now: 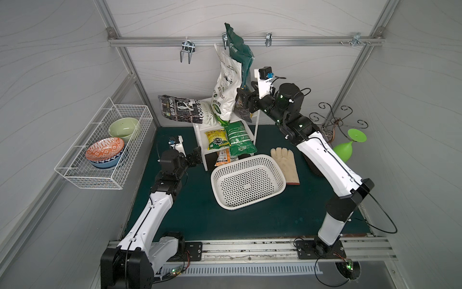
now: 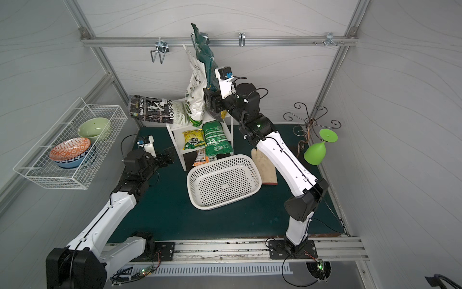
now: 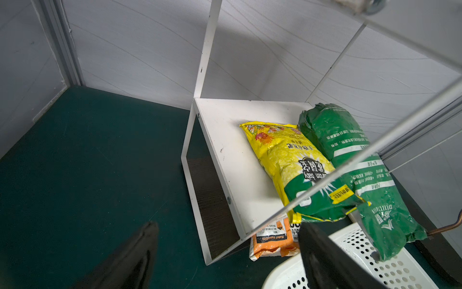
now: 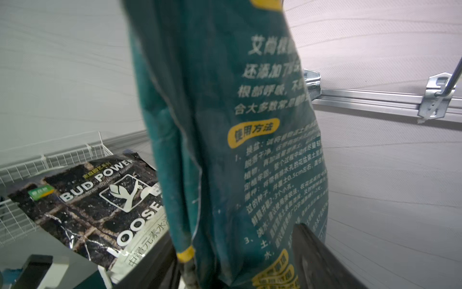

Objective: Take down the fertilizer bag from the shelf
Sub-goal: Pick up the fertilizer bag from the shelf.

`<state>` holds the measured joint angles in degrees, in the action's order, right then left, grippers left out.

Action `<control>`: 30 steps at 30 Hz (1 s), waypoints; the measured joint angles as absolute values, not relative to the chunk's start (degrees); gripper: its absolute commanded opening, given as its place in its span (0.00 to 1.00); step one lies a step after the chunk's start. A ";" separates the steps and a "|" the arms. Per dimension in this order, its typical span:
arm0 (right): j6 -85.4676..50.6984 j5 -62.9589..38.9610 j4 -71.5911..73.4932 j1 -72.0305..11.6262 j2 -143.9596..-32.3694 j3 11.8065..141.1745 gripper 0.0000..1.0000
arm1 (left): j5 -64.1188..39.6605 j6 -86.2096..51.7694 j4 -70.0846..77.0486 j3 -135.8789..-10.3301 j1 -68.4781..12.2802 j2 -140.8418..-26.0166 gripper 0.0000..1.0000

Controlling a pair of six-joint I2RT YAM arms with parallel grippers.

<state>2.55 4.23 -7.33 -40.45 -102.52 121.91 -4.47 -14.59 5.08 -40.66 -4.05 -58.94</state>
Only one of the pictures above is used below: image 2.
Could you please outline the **black white soil bag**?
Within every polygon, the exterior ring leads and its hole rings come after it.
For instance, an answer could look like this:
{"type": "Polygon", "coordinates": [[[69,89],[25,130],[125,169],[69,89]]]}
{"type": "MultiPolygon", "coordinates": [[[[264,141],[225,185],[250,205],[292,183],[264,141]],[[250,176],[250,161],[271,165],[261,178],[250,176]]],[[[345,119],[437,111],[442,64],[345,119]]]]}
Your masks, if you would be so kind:
{"type": "Polygon", "coordinates": [[[132,95],[129,114],[143,122],[186,125],[188,123],[184,105],[180,101],[132,95]]]}

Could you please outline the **white perforated plastic basket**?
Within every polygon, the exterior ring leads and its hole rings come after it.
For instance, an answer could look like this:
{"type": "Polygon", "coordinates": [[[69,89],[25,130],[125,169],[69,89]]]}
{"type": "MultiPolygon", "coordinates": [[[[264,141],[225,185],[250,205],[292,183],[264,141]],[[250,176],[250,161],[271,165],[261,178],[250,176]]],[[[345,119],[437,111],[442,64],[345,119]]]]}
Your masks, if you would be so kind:
{"type": "Polygon", "coordinates": [[[253,196],[262,179],[253,160],[238,154],[191,169],[186,184],[192,205],[206,211],[253,196]]]}

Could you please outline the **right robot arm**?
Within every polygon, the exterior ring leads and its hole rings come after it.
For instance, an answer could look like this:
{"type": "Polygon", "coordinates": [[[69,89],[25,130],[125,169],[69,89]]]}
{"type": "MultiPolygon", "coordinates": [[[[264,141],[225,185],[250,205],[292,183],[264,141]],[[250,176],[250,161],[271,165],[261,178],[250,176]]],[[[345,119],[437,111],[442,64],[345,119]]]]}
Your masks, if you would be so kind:
{"type": "Polygon", "coordinates": [[[213,112],[229,113],[249,144],[260,150],[289,186],[292,197],[285,202],[289,214],[286,241],[301,246],[308,238],[311,218],[328,189],[325,179],[311,174],[291,152],[275,125],[260,112],[261,96],[251,83],[231,84],[231,92],[203,89],[213,112]]]}

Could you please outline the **white green fertilizer bag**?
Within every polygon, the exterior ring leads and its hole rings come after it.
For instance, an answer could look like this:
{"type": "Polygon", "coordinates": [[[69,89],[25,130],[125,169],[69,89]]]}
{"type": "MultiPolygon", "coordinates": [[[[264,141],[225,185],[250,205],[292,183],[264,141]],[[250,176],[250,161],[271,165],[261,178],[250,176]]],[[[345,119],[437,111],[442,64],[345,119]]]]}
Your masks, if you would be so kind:
{"type": "Polygon", "coordinates": [[[196,59],[183,44],[190,67],[191,78],[185,92],[185,111],[188,120],[194,127],[201,127],[205,113],[205,100],[203,89],[207,87],[205,65],[196,59]]]}

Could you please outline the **orange white small bag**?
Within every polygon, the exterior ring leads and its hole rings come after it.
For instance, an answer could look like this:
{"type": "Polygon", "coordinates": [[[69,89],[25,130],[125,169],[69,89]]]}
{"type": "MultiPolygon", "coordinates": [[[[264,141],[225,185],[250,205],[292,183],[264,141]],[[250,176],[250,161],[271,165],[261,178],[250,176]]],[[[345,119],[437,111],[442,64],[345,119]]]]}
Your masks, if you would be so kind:
{"type": "Polygon", "coordinates": [[[207,164],[209,162],[209,157],[206,154],[205,149],[201,149],[197,151],[197,157],[193,162],[193,167],[200,166],[203,164],[207,164]]]}

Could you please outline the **green white-striped fertilizer bag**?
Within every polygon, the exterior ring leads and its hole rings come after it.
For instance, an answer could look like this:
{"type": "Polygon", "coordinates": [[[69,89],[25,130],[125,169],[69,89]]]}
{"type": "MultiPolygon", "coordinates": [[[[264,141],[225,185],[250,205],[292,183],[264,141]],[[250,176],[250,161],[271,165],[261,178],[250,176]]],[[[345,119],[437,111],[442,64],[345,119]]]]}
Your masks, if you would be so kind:
{"type": "Polygon", "coordinates": [[[231,154],[233,148],[229,143],[225,131],[218,121],[203,124],[202,130],[205,137],[205,152],[208,157],[220,154],[231,154]]]}

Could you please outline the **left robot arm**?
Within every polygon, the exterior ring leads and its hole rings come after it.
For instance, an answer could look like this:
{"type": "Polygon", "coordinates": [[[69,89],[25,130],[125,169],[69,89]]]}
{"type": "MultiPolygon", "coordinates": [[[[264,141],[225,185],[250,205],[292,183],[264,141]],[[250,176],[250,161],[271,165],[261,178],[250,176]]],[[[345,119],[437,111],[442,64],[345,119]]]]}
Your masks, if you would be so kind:
{"type": "Polygon", "coordinates": [[[151,233],[136,233],[104,252],[114,231],[141,201],[149,181],[160,168],[174,163],[174,148],[152,155],[136,149],[123,160],[125,169],[109,200],[89,225],[67,246],[53,249],[46,258],[49,289],[102,289],[127,263],[140,256],[158,254],[151,233]]]}

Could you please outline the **dark green fertilizer bag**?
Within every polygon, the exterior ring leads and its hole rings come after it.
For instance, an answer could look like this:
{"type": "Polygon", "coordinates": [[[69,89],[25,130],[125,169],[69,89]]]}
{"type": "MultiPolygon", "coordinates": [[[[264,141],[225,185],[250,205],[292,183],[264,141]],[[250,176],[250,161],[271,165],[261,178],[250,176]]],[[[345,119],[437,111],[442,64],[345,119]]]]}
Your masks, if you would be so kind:
{"type": "Polygon", "coordinates": [[[215,70],[218,68],[215,62],[215,55],[209,45],[203,42],[203,39],[199,35],[200,31],[197,25],[191,23],[191,26],[193,32],[196,34],[196,46],[194,47],[196,58],[205,65],[206,79],[208,82],[207,88],[213,91],[219,91],[218,79],[215,76],[215,70]]]}

